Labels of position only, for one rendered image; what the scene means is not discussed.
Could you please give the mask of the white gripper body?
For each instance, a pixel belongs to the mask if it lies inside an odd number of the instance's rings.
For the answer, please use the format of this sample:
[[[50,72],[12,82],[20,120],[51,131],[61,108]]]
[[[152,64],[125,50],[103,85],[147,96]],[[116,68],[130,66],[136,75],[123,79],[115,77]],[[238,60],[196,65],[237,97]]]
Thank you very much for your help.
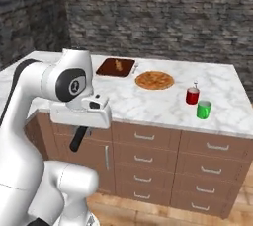
[[[72,110],[62,103],[50,105],[50,119],[54,123],[108,129],[112,122],[109,106],[103,109]]]

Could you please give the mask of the brown wooden drawer front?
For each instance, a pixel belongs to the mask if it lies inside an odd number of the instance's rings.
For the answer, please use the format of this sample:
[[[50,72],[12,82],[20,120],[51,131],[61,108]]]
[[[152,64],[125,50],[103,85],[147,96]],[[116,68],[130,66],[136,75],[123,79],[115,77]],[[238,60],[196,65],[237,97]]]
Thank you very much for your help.
[[[153,158],[153,162],[136,162],[133,158],[134,155],[143,159]],[[175,171],[177,153],[162,149],[116,143],[114,145],[114,157],[116,163],[132,164],[173,173]]]
[[[52,123],[51,126],[56,141],[63,139],[66,140],[68,143],[70,143],[75,135],[76,126],[57,123]],[[112,130],[110,128],[109,129],[92,128],[90,132],[86,133],[84,139],[111,142]]]
[[[222,172],[220,175],[204,173],[201,170],[201,166],[204,166],[206,169],[222,169]],[[242,183],[249,167],[250,164],[247,162],[180,153],[176,172],[220,181]]]
[[[196,191],[196,186],[205,189],[215,188],[215,193],[204,193]],[[212,197],[233,202],[240,191],[240,185],[230,182],[217,181],[209,178],[201,178],[191,175],[176,174],[173,189],[199,194],[203,197]]]
[[[211,145],[229,145],[230,147],[228,151],[211,150],[207,148],[207,142]],[[183,131],[180,140],[180,151],[191,154],[252,162],[253,140],[224,135]]]
[[[209,206],[210,210],[201,211],[194,209],[191,206],[191,202],[198,206]],[[189,210],[192,212],[203,213],[206,215],[217,216],[225,219],[229,216],[233,204],[231,202],[227,202],[226,200],[221,200],[218,198],[203,197],[199,194],[176,191],[172,193],[171,206],[178,209]]]
[[[138,177],[144,179],[152,178],[152,181],[150,183],[138,182],[133,178],[133,175],[137,175]],[[154,188],[165,188],[167,186],[172,187],[174,174],[150,168],[116,165],[115,177],[116,180],[121,183],[129,182],[134,184],[145,184]]]
[[[153,141],[136,139],[134,133],[139,135],[155,135]],[[168,149],[177,151],[181,131],[162,127],[114,122],[112,127],[113,140],[119,143],[142,145],[152,148]]]
[[[168,206],[171,198],[171,186],[165,188],[154,188],[145,184],[134,184],[129,182],[116,183],[116,194],[119,197],[138,200],[147,203],[153,203]],[[141,195],[151,195],[150,199],[136,198],[133,192]]]

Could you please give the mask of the round pizza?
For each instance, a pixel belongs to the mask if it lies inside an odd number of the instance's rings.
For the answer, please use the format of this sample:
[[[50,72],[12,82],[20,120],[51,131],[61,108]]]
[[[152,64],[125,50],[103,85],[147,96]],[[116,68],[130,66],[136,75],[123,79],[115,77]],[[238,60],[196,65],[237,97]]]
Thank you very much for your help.
[[[174,85],[174,79],[160,71],[146,71],[135,78],[135,84],[146,90],[165,90]]]

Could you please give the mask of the brown wooden island side panel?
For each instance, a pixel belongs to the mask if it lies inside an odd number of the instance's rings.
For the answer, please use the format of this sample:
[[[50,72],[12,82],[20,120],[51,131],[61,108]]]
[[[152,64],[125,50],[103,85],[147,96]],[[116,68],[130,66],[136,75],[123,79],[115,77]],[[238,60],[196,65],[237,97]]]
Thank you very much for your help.
[[[25,126],[25,133],[32,144],[39,150],[42,157],[47,160],[48,154],[46,150],[45,140],[50,135],[49,121],[46,113],[36,113],[28,121]]]

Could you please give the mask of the brown wooden cupboard door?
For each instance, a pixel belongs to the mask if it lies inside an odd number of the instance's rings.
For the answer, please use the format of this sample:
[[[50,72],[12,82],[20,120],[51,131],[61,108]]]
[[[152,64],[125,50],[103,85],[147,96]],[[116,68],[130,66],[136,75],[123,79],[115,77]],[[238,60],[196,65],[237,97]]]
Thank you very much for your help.
[[[84,165],[99,173],[98,192],[115,193],[114,156],[111,142],[84,139],[76,153],[69,149],[70,143],[66,140],[55,140],[55,143],[61,161]],[[107,145],[109,145],[109,171],[105,165],[105,146]]]

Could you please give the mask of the dark brown tray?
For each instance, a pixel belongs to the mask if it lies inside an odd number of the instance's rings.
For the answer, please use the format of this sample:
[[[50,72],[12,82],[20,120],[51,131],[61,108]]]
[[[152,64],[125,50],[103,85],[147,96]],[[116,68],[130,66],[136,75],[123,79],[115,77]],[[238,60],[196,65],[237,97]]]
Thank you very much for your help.
[[[122,63],[123,71],[116,69],[115,61]],[[107,58],[97,69],[96,74],[102,76],[127,77],[132,66],[135,64],[133,59]]]

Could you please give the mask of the red jar with silver top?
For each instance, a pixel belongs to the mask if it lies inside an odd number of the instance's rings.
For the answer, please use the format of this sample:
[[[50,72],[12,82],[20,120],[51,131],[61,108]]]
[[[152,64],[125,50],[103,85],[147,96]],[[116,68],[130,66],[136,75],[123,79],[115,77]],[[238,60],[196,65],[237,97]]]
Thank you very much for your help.
[[[195,105],[198,102],[200,95],[200,90],[198,88],[198,83],[195,82],[193,87],[187,89],[186,103],[188,105]]]

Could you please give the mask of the green mug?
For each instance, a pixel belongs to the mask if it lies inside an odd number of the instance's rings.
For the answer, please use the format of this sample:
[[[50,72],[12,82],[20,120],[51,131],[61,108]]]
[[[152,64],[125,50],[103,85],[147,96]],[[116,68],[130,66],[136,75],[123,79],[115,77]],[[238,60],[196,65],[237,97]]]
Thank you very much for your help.
[[[197,106],[197,117],[199,119],[207,119],[211,112],[211,102],[200,100]]]

